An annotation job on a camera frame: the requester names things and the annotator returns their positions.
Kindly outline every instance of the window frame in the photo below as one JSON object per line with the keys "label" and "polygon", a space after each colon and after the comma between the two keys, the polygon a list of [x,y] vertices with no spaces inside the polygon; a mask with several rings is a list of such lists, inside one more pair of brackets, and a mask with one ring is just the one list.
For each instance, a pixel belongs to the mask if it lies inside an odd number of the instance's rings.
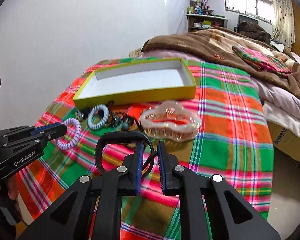
{"label": "window frame", "polygon": [[258,20],[264,21],[264,22],[269,23],[269,24],[273,24],[273,22],[271,22],[271,20],[268,20],[268,19],[266,19],[266,18],[260,17],[260,16],[258,15],[258,13],[259,13],[259,11],[258,11],[258,1],[261,1],[261,2],[263,2],[263,3],[266,3],[266,4],[269,4],[269,5],[273,6],[272,1],[269,1],[269,0],[256,0],[256,11],[257,11],[257,15],[254,15],[254,14],[252,14],[252,13],[248,13],[248,12],[247,12],[247,0],[245,0],[245,1],[246,1],[246,11],[245,11],[245,12],[240,12],[240,11],[238,11],[238,10],[232,10],[232,9],[228,8],[227,5],[229,4],[229,0],[225,0],[225,10],[226,10],[226,11],[230,11],[230,12],[236,12],[236,13],[243,14],[243,15],[247,15],[247,16],[252,16],[253,18],[256,18],[256,19],[258,19]]}

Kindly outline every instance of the patterned curtain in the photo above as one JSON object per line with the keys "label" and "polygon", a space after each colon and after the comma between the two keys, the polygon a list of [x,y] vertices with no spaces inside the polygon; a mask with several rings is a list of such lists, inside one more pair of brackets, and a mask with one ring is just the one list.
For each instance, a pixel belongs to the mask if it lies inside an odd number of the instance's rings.
{"label": "patterned curtain", "polygon": [[295,42],[294,16],[291,0],[272,0],[275,13],[274,32],[271,40],[279,41],[285,45],[285,49],[291,51]]}

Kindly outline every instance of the window pane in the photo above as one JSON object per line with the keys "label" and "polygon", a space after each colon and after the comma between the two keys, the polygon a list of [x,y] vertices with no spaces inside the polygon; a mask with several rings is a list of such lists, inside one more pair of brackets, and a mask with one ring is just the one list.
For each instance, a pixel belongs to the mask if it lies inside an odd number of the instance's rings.
{"label": "window pane", "polygon": [[268,3],[258,1],[258,15],[259,17],[270,20],[271,23],[275,22],[274,8]]}
{"label": "window pane", "polygon": [[247,1],[247,12],[257,15],[257,1],[256,0],[246,0]]}
{"label": "window pane", "polygon": [[236,11],[240,11],[245,13],[246,11],[246,2],[245,0],[228,0],[229,1],[229,9],[234,9]]}

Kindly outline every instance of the tiled floor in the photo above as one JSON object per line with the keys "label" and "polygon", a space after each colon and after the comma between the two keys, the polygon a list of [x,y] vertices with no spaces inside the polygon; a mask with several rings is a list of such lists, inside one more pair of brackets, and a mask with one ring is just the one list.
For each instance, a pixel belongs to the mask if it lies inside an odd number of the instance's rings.
{"label": "tiled floor", "polygon": [[[33,219],[19,197],[19,206],[26,223]],[[273,191],[268,222],[285,240],[300,223],[300,163],[278,150],[274,155]]]}

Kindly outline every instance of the teal bead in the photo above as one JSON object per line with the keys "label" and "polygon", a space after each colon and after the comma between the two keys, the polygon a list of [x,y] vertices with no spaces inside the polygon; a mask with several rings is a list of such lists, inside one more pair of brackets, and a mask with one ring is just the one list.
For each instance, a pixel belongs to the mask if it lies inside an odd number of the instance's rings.
{"label": "teal bead", "polygon": [[129,125],[127,122],[123,122],[121,125],[121,130],[122,131],[128,131],[129,130]]}

